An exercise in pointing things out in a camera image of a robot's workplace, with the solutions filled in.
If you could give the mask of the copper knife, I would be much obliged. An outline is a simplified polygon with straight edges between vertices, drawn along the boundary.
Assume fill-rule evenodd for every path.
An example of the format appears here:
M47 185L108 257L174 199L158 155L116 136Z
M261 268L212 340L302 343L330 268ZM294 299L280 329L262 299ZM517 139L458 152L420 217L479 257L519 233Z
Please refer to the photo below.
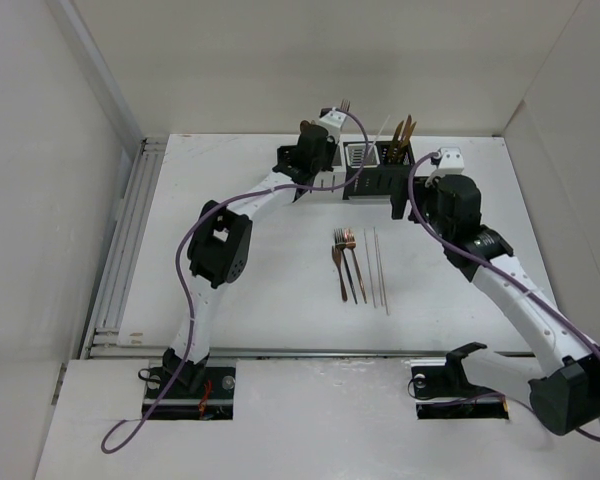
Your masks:
M403 158L402 151L408 143L408 137L410 135L409 130L411 128L411 125L412 125L412 116L408 115L407 119L404 122L404 128L403 128L403 131L399 138L399 143L398 143L398 147L397 147L396 154L395 154L395 160L397 163L402 162L402 158Z

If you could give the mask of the large copper spoon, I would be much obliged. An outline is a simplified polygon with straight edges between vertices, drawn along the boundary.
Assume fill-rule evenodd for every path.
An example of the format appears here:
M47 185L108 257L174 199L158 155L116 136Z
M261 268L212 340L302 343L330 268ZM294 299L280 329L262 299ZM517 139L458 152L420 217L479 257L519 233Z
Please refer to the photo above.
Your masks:
M299 125L299 130L300 132L304 132L306 129L308 129L311 125L313 125L314 122L313 121L309 121L309 120L302 120L300 122Z

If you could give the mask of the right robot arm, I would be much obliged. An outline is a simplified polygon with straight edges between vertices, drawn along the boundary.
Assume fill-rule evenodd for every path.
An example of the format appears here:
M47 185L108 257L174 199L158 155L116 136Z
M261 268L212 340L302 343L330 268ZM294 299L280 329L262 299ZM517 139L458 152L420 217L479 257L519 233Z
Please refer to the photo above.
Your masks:
M393 194L392 216L423 226L447 260L486 295L522 336L535 357L528 365L482 343L446 355L445 386L458 396L482 388L529 407L559 436L581 432L600 418L600 345L542 294L511 245L481 222L481 193L464 175L433 180L410 174Z

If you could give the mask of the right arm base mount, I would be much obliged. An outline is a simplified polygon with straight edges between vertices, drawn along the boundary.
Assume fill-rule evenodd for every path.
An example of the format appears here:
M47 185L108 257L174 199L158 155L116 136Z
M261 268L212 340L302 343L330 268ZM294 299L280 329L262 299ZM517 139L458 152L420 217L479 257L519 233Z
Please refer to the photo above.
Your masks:
M506 400L494 390L471 384L462 366L470 354L482 352L484 344L471 342L442 358L411 362L408 393L416 401L419 420L508 420Z

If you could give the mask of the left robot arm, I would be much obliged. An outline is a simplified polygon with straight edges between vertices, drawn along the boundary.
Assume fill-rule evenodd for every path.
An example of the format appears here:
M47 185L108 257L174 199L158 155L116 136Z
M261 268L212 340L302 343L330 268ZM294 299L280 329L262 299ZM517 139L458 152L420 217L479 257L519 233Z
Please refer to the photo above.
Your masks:
M186 314L162 367L181 396L193 396L203 387L212 322L226 287L245 270L254 225L306 193L331 189L316 185L315 178L332 168L343 124L344 115L335 111L302 122L296 145L262 181L230 199L208 201L178 245L176 275Z

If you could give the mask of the gold knife black handle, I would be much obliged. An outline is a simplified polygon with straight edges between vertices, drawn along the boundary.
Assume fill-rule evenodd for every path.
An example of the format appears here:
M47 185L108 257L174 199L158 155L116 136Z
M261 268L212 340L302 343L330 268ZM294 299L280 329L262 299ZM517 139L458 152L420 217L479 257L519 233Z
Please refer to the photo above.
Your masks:
M412 139L416 124L417 124L416 121L413 121L409 124L408 129L406 130L404 141L403 141L403 151L404 151L403 160L404 160L405 165L411 164L411 160L410 160L410 152L412 150L411 139Z

